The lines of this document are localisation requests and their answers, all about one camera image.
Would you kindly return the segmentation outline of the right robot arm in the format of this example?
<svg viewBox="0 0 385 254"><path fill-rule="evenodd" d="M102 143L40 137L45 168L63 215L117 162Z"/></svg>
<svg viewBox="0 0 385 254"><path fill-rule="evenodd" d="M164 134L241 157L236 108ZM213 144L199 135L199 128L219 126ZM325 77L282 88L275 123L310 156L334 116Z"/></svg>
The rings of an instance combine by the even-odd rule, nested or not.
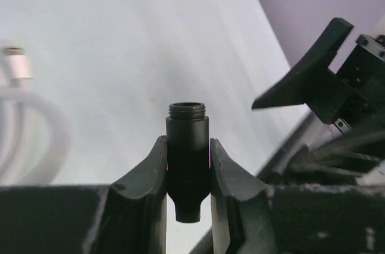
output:
<svg viewBox="0 0 385 254"><path fill-rule="evenodd" d="M301 60L254 100L253 110L305 104L341 132L275 171L352 182L384 160L384 35L360 35L339 70L329 68L352 30L345 19L333 18Z"/></svg>

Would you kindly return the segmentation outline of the black T-shaped pipe fitting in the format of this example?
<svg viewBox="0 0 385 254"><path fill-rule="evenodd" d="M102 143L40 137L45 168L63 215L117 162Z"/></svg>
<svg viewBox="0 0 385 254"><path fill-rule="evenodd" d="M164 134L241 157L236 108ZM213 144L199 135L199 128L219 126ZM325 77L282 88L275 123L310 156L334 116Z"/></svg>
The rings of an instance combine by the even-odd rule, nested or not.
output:
<svg viewBox="0 0 385 254"><path fill-rule="evenodd" d="M199 102L169 106L166 118L167 193L181 223L200 221L202 201L210 193L209 118Z"/></svg>

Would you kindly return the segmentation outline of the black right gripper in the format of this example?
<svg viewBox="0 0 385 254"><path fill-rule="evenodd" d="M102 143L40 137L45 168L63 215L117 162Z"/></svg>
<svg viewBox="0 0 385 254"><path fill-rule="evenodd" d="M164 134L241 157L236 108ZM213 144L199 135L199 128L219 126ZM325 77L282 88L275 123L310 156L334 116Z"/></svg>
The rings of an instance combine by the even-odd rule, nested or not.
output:
<svg viewBox="0 0 385 254"><path fill-rule="evenodd" d="M251 109L301 105L310 96L307 105L325 124L353 128L362 120L382 116L384 34L360 35L340 69L327 70L353 28L341 17L332 18L299 62L256 98Z"/></svg>

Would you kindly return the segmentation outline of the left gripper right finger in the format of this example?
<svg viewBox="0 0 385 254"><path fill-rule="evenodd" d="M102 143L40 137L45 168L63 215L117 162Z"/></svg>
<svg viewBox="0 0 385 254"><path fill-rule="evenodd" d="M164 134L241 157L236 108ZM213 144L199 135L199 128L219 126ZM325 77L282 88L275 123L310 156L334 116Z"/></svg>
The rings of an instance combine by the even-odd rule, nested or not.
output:
<svg viewBox="0 0 385 254"><path fill-rule="evenodd" d="M384 252L384 187L267 185L210 148L215 253Z"/></svg>

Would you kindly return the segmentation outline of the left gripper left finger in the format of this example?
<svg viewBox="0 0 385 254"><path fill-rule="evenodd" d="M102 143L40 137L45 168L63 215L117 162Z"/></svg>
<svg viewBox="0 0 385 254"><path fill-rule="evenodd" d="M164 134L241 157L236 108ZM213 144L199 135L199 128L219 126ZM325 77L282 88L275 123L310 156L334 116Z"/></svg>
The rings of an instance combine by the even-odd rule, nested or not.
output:
<svg viewBox="0 0 385 254"><path fill-rule="evenodd" d="M110 185L1 188L2 253L165 253L165 137Z"/></svg>

